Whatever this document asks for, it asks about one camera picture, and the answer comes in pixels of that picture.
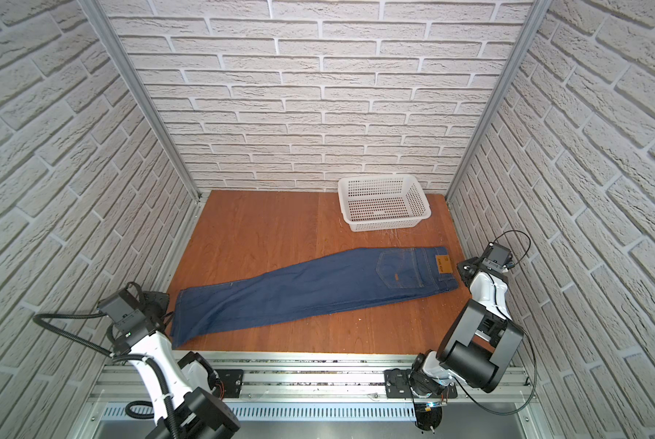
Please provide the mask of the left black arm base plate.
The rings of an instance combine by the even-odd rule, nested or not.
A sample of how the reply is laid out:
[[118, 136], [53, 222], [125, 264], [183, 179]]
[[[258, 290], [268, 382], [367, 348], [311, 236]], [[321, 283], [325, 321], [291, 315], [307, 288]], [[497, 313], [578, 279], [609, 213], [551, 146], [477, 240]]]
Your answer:
[[216, 369], [211, 378], [211, 393], [225, 399], [239, 399], [243, 385], [242, 369]]

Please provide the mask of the right aluminium corner post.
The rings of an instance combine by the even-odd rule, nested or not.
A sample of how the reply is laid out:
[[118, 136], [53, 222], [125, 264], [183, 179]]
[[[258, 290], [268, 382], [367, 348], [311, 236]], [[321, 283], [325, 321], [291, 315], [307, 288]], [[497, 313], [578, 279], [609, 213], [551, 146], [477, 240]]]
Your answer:
[[475, 127], [475, 131], [456, 170], [453, 181], [445, 194], [445, 199], [447, 201], [450, 201], [450, 199], [455, 195], [457, 188], [461, 186], [464, 174], [479, 150], [483, 137], [488, 131], [488, 126], [491, 124], [494, 116], [503, 104], [508, 94], [508, 90], [517, 76], [519, 67], [527, 56], [528, 50], [530, 49], [534, 38], [536, 38], [538, 30], [551, 5], [552, 0], [539, 0], [532, 3], [530, 12], [523, 23], [519, 36], [517, 37], [503, 70], [497, 79], [497, 83], [492, 91], [490, 99], [486, 103], [479, 122]]

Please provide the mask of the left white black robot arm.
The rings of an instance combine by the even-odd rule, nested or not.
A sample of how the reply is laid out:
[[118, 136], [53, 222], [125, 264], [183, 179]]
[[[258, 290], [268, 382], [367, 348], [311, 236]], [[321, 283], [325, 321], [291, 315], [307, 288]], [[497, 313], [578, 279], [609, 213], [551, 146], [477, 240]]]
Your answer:
[[111, 319], [113, 360], [128, 362], [139, 373], [149, 395], [154, 429], [148, 438], [231, 438], [241, 423], [215, 391], [218, 373], [197, 352], [176, 360], [165, 333], [169, 296], [123, 288], [100, 301], [98, 310]]

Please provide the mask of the white plastic laundry basket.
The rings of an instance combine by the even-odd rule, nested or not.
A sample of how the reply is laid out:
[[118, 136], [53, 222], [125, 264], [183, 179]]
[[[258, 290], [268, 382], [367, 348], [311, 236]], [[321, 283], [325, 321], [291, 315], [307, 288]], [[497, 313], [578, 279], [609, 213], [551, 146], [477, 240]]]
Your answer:
[[338, 181], [338, 198], [353, 232], [413, 228], [432, 215], [412, 175], [344, 177]]

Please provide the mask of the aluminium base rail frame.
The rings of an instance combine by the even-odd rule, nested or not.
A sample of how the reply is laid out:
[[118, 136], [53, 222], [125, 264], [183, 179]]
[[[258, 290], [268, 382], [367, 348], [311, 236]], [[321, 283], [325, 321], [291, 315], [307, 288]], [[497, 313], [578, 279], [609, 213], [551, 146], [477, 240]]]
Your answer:
[[430, 414], [459, 405], [472, 406], [483, 415], [512, 412], [528, 421], [536, 402], [530, 373], [516, 367], [507, 370], [491, 393], [455, 379], [456, 399], [389, 399], [384, 371], [410, 369], [413, 356], [230, 351], [202, 355], [215, 369], [244, 371], [240, 398], [224, 400], [243, 422], [412, 422], [418, 410]]

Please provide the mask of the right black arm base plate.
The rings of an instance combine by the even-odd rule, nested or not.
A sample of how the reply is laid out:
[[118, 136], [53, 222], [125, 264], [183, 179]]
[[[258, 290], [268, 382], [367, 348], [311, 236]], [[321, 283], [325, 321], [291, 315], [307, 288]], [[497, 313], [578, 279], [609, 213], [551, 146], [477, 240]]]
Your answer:
[[435, 380], [424, 372], [410, 369], [387, 369], [384, 371], [386, 395], [389, 399], [440, 399], [450, 400], [458, 397], [456, 385], [452, 380]]

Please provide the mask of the aluminium corner post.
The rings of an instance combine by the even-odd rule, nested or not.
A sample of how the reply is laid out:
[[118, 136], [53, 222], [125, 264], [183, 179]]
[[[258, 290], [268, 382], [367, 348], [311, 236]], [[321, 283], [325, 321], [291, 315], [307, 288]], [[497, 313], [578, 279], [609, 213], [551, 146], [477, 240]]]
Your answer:
[[94, 31], [98, 35], [102, 45], [106, 48], [113, 64], [121, 78], [126, 83], [131, 95], [138, 104], [144, 118], [152, 128], [153, 133], [165, 151], [171, 165], [177, 172], [190, 196], [197, 202], [203, 200], [203, 195], [192, 179], [177, 147], [166, 128], [159, 111], [155, 108], [151, 96], [144, 86], [142, 79], [137, 73], [133, 62], [124, 49], [122, 41], [116, 34], [111, 21], [105, 14], [102, 5], [94, 0], [82, 0], [80, 6]]
[[453, 181], [445, 194], [445, 199], [447, 201], [450, 201], [450, 199], [455, 195], [457, 188], [461, 186], [464, 174], [479, 150], [483, 137], [488, 131], [488, 126], [491, 124], [494, 116], [503, 104], [508, 94], [508, 90], [517, 76], [519, 67], [527, 56], [528, 50], [530, 49], [534, 38], [536, 38], [538, 30], [551, 5], [552, 0], [539, 0], [532, 3], [530, 12], [523, 23], [519, 36], [517, 37], [503, 70], [497, 79], [497, 83], [492, 91], [490, 99], [486, 103], [479, 122], [475, 127], [475, 131], [456, 170]]

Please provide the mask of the left aluminium corner post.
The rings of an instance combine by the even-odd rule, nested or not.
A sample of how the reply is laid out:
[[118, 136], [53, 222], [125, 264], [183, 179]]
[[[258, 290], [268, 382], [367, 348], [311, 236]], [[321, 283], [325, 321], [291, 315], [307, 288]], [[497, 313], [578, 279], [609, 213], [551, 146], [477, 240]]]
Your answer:
[[111, 21], [105, 14], [102, 5], [94, 0], [82, 0], [80, 6], [94, 31], [98, 35], [102, 45], [106, 48], [113, 64], [121, 78], [126, 83], [131, 95], [138, 104], [144, 118], [152, 128], [153, 133], [165, 151], [171, 165], [177, 172], [190, 196], [197, 202], [203, 200], [203, 195], [192, 179], [177, 147], [166, 128], [159, 111], [155, 108], [151, 96], [144, 86], [142, 79], [137, 73], [133, 62], [124, 49], [122, 41], [116, 34]]

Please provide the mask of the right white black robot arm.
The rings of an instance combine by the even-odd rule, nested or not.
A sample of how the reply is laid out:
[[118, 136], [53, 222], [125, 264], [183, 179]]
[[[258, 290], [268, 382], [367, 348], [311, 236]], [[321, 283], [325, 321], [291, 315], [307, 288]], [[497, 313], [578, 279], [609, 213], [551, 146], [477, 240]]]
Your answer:
[[506, 304], [510, 265], [493, 256], [457, 265], [472, 298], [439, 348], [413, 363], [409, 382], [415, 396], [440, 396], [456, 378], [485, 393], [497, 388], [524, 339]]

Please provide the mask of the dark blue denim trousers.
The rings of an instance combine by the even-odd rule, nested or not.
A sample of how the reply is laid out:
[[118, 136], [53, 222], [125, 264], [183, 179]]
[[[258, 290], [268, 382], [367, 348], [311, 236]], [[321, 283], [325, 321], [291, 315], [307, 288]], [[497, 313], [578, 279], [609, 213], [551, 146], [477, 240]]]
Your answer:
[[444, 247], [359, 248], [250, 279], [191, 287], [178, 295], [174, 348], [208, 334], [252, 329], [426, 298], [458, 287], [442, 271]]

